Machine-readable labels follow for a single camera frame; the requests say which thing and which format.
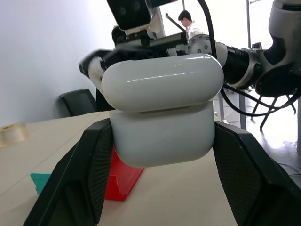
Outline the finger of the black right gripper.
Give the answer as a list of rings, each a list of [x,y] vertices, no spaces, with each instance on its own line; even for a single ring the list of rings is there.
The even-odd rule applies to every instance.
[[[118,58],[114,55],[113,50],[100,49],[89,53],[79,62],[80,72],[88,72],[90,62],[99,57],[101,60],[101,68],[106,71],[111,65],[118,62]]]

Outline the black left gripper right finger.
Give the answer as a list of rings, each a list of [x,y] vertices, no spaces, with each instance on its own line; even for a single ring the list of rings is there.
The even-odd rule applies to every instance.
[[[241,128],[215,121],[219,178],[239,226],[299,226],[301,175],[288,174]]]

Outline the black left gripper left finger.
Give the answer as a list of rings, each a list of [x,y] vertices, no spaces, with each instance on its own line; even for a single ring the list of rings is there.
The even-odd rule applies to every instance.
[[[24,225],[96,226],[109,181],[112,150],[109,119],[86,128],[55,166]]]

